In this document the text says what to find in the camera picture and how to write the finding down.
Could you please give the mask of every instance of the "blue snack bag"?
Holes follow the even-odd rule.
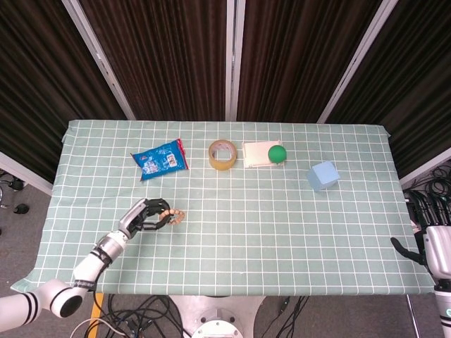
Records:
[[[173,171],[188,169],[181,139],[131,155],[142,169],[141,181]]]

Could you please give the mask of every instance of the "tape roll hole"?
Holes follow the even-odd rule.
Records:
[[[232,151],[230,149],[218,149],[213,151],[212,155],[218,161],[229,161],[232,158]]]
[[[233,148],[227,143],[217,143],[211,155],[218,161],[229,161],[232,158]]]

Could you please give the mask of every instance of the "roll of tape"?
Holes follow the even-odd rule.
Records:
[[[230,160],[222,161],[215,158],[216,152],[218,150],[229,150]],[[210,165],[217,170],[228,170],[237,160],[237,149],[232,142],[225,139],[218,139],[217,141],[210,144],[209,147],[209,160]]]

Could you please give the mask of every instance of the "green ball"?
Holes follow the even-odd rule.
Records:
[[[287,159],[287,150],[282,146],[272,146],[268,151],[269,160],[272,163],[280,163]]]

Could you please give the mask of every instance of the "gray floor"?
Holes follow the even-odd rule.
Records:
[[[12,282],[26,276],[32,269],[39,246],[50,198],[30,185],[21,192],[4,187],[4,203],[15,206],[26,203],[29,213],[16,215],[12,209],[0,210],[0,296],[14,294],[9,287]],[[130,308],[147,296],[116,297],[117,308]],[[438,311],[432,294],[412,296],[412,303],[423,338],[442,338]],[[268,297],[257,314],[254,336],[261,337],[270,321],[277,315],[283,298]],[[276,336],[292,307],[293,299],[284,314],[277,320],[265,337]],[[72,317],[61,320],[48,312],[25,327],[0,333],[0,337],[69,337],[73,328],[90,316],[91,297]],[[163,326],[167,337],[175,332]],[[80,330],[76,337],[82,337]],[[311,297],[298,317],[294,337],[415,337],[405,296],[316,296]]]

